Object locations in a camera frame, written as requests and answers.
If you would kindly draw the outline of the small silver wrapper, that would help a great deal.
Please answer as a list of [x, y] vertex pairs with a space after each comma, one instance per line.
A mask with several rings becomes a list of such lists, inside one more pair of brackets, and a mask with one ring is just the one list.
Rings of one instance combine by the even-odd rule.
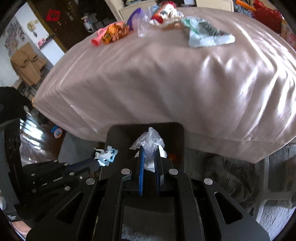
[[118, 150], [114, 149], [112, 146], [107, 146], [106, 150], [95, 148], [95, 157], [94, 159], [100, 164], [100, 166], [109, 166], [110, 163], [113, 163]]

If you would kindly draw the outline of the clear plastic bag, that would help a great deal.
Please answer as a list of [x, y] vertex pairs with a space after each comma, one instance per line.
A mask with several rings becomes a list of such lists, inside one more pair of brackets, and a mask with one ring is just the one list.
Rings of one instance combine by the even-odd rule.
[[162, 158], [167, 157], [165, 143], [159, 133], [152, 127], [144, 132], [130, 147], [131, 150], [144, 149], [144, 169], [154, 172], [154, 153], [159, 150]]

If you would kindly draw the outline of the orange red wrapper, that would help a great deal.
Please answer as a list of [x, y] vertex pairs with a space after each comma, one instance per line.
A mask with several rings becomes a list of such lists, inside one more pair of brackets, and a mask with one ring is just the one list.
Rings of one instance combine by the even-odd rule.
[[104, 44], [118, 41], [119, 39], [125, 37], [128, 34], [129, 30], [129, 25], [123, 22], [110, 24], [107, 27], [106, 32], [101, 37], [101, 41]]

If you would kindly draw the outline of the pink plastic vase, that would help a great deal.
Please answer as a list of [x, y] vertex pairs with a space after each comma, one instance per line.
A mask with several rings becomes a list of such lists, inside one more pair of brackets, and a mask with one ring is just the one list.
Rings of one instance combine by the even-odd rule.
[[94, 37], [94, 38], [91, 40], [91, 43], [92, 43], [94, 46], [99, 46], [99, 45], [102, 43], [101, 39], [102, 39], [102, 37], [104, 36], [104, 34], [106, 33], [108, 27], [111, 27], [111, 26], [114, 25], [114, 24], [117, 24], [117, 22], [115, 22], [115, 23], [111, 23], [111, 24], [107, 25], [107, 26], [104, 27], [104, 28], [100, 28], [100, 29], [96, 32], [97, 36]]

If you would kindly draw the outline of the purple plastic lid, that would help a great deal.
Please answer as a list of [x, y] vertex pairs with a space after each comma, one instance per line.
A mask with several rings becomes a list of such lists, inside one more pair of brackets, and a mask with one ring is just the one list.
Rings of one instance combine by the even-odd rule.
[[136, 10], [134, 10], [132, 12], [132, 14], [130, 15], [130, 17], [128, 18], [126, 25], [129, 27], [129, 30], [133, 30], [133, 28], [136, 26], [136, 21], [139, 17], [139, 15], [142, 13], [142, 9], [141, 8], [137, 8]]

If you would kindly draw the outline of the silver foil snack bag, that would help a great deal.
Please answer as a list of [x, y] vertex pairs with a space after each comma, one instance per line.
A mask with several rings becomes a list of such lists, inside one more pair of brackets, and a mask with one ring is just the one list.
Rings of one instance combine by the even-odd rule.
[[191, 48], [215, 47], [235, 42], [235, 37], [213, 27], [207, 20], [187, 16], [181, 23], [189, 33], [188, 45]]

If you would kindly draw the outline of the red lantern ornament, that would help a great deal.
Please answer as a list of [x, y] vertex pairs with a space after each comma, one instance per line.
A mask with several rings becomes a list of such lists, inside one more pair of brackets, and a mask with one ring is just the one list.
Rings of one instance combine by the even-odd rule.
[[158, 9], [152, 14], [151, 20], [155, 20], [162, 24], [165, 20], [176, 15], [176, 5], [172, 1], [162, 2], [158, 5]]

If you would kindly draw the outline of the black trash bin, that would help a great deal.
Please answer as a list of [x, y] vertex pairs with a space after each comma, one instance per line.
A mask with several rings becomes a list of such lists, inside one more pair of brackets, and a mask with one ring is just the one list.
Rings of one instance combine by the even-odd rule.
[[132, 159], [141, 147], [150, 156], [145, 163], [146, 169], [153, 169], [152, 154], [158, 148], [166, 152], [174, 168], [184, 169], [185, 131], [179, 123], [115, 125], [107, 133], [105, 146], [111, 146], [118, 150], [118, 153], [109, 166], [102, 167], [101, 180], [126, 168], [127, 161]]

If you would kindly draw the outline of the duck plush toy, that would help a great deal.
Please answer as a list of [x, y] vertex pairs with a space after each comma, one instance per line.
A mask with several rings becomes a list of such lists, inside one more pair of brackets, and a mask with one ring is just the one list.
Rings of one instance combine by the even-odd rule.
[[53, 133], [55, 138], [60, 138], [63, 134], [63, 130], [59, 126], [55, 125], [51, 128], [51, 133]]

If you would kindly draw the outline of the pink satin tablecloth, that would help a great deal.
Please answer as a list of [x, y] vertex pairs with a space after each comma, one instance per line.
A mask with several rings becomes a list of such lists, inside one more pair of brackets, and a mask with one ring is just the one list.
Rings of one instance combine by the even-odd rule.
[[74, 45], [41, 84], [35, 107], [76, 137], [113, 125], [177, 122], [187, 147], [256, 163], [295, 138], [295, 51], [259, 21], [184, 8], [235, 42], [190, 48], [181, 28]]

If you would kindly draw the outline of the tan coat on chair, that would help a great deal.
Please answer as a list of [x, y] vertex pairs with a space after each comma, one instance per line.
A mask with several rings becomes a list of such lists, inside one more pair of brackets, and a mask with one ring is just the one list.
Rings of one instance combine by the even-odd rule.
[[46, 59], [39, 57], [30, 43], [26, 43], [11, 56], [11, 66], [15, 73], [27, 85], [38, 84], [41, 80], [41, 70], [46, 66]]

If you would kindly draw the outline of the dark brown door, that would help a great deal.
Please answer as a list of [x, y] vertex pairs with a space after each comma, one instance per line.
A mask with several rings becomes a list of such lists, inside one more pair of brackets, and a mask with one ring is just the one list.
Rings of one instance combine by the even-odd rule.
[[[115, 21], [105, 1], [28, 1], [28, 4], [64, 51], [91, 35], [82, 20], [84, 16], [88, 16], [95, 30]], [[61, 12], [58, 22], [46, 21], [50, 9]]]

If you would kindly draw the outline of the red diamond door sign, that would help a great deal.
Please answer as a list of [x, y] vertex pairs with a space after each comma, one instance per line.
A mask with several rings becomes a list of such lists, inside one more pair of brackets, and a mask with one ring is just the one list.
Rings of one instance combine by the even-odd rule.
[[50, 9], [46, 15], [46, 21], [58, 22], [60, 18], [60, 13], [61, 12], [58, 10]]

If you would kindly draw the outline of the red plastic basket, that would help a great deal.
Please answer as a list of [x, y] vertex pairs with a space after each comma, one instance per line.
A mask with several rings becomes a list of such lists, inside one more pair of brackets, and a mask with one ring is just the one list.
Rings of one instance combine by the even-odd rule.
[[277, 34], [281, 33], [282, 15], [278, 10], [270, 9], [261, 1], [253, 1], [253, 7], [256, 11], [252, 12], [252, 16], [263, 23]]

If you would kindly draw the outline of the orange tube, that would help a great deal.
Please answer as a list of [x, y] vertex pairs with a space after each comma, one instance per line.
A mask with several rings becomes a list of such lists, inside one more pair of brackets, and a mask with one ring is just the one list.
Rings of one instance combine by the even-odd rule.
[[249, 11], [256, 11], [256, 9], [254, 7], [250, 6], [249, 4], [247, 4], [247, 3], [243, 2], [243, 1], [236, 0], [235, 3], [237, 5], [242, 6], [245, 9], [249, 10]]

